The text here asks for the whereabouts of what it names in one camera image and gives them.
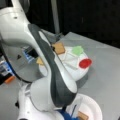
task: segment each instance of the table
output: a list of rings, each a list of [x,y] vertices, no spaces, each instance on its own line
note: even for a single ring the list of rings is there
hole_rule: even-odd
[[[88,80],[79,93],[92,97],[100,105],[103,120],[118,120],[120,116],[120,49],[92,39],[69,33],[61,40],[66,46],[81,45],[93,60]]]
[[[103,120],[118,120],[120,116],[120,50],[71,32],[60,41],[66,46],[83,46],[85,53],[93,60],[93,64],[88,72],[88,79],[83,83],[77,83],[79,93],[96,100],[103,112]],[[38,68],[33,65],[29,66],[29,70],[34,72],[32,76],[35,75],[36,78],[38,75],[35,71]],[[19,88],[17,79],[9,85],[0,86],[1,120],[17,119],[18,109],[14,103],[17,100]]]

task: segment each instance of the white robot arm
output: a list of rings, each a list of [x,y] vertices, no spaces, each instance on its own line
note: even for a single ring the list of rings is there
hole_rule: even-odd
[[[0,32],[3,42],[12,46],[32,46],[43,60],[46,77],[24,86],[24,94],[39,111],[70,105],[77,93],[77,86],[53,51],[41,29],[30,24],[19,0],[11,0],[13,7],[0,10]]]

